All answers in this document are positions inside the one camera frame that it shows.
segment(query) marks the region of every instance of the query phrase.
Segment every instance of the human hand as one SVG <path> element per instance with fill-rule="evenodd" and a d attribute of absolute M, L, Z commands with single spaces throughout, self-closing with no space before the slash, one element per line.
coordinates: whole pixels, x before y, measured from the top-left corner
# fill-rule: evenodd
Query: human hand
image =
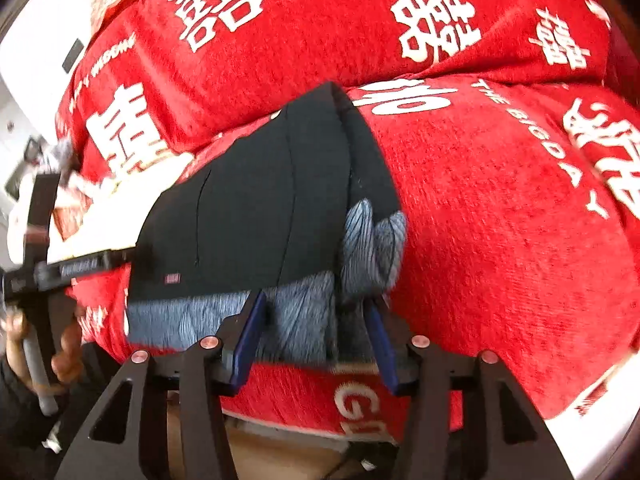
<path fill-rule="evenodd" d="M 61 384 L 49 389 L 33 384 L 22 349 L 22 341 L 31 329 L 21 311 L 8 312 L 5 320 L 0 320 L 0 326 L 6 332 L 6 357 L 11 370 L 31 391 L 38 394 L 59 395 L 65 391 L 65 385 L 74 382 L 82 373 L 81 341 L 82 330 L 74 321 L 66 327 L 60 343 L 62 351 L 51 359 L 51 368 Z"/>

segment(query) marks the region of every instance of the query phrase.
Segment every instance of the folded black fabric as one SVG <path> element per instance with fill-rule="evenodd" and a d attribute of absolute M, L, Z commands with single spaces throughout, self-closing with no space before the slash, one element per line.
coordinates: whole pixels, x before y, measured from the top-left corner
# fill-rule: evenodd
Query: folded black fabric
<path fill-rule="evenodd" d="M 162 193 L 138 239 L 129 339 L 186 348 L 263 288 L 271 323 L 259 358 L 336 362 L 348 340 L 361 342 L 349 344 L 350 360 L 368 359 L 364 326 L 340 320 L 351 323 L 359 299 L 395 283 L 399 209 L 363 117 L 341 89 L 322 85 Z M 338 316 L 345 302 L 355 307 Z M 343 333 L 352 328 L 355 339 Z"/>

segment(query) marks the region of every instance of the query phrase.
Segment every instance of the white wall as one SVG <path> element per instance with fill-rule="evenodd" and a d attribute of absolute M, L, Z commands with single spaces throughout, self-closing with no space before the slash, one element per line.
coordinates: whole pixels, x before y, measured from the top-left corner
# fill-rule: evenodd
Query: white wall
<path fill-rule="evenodd" d="M 89 43 L 90 17 L 91 0 L 29 0 L 0 43 L 0 75 L 49 142 L 56 140 L 55 114 L 73 73 L 62 63 L 75 40 Z"/>
<path fill-rule="evenodd" d="M 6 248 L 6 228 L 0 225 L 0 267 L 8 269 L 14 267 L 9 259 L 9 251 Z"/>
<path fill-rule="evenodd" d="M 14 123 L 14 129 L 9 132 L 7 124 L 10 121 Z M 6 225 L 9 211 L 14 206 L 14 200 L 4 192 L 4 185 L 22 160 L 29 137 L 37 139 L 39 136 L 0 78 L 0 224 Z"/>

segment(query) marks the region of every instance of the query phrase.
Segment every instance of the person's fingers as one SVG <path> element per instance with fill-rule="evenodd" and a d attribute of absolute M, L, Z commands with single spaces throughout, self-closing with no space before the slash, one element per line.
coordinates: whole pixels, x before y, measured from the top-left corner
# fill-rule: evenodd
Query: person's fingers
<path fill-rule="evenodd" d="M 22 351 L 22 339 L 27 334 L 28 323 L 21 311 L 10 311 L 2 320 L 2 329 L 6 332 L 5 354 L 9 368 L 27 386 L 31 383 L 29 368 Z"/>
<path fill-rule="evenodd" d="M 66 393 L 66 386 L 64 384 L 52 384 L 49 386 L 42 386 L 41 384 L 34 384 L 31 381 L 25 383 L 27 388 L 37 395 L 45 396 L 59 396 Z"/>
<path fill-rule="evenodd" d="M 57 374 L 58 380 L 62 384 L 71 384 L 79 379 L 83 369 L 82 361 L 78 361 L 63 374 Z"/>
<path fill-rule="evenodd" d="M 20 310 L 8 312 L 6 319 L 2 320 L 2 329 L 6 332 L 7 341 L 22 341 L 28 331 L 28 324 L 24 314 Z"/>
<path fill-rule="evenodd" d="M 82 345 L 82 329 L 74 318 L 73 323 L 65 328 L 60 339 L 60 346 L 65 354 L 80 359 Z"/>
<path fill-rule="evenodd" d="M 79 303 L 76 303 L 76 318 L 82 318 L 86 315 L 86 307 Z"/>
<path fill-rule="evenodd" d="M 61 383 L 69 383 L 77 379 L 82 372 L 82 330 L 74 320 L 66 327 L 60 339 L 62 352 L 51 359 L 51 368 Z"/>

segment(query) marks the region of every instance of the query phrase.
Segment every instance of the small red label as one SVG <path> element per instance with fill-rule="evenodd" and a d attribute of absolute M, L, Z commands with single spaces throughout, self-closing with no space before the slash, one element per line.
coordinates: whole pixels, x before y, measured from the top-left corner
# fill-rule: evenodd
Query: small red label
<path fill-rule="evenodd" d="M 180 274 L 178 272 L 175 274 L 168 274 L 164 277 L 165 285 L 175 285 L 176 283 L 180 283 Z"/>

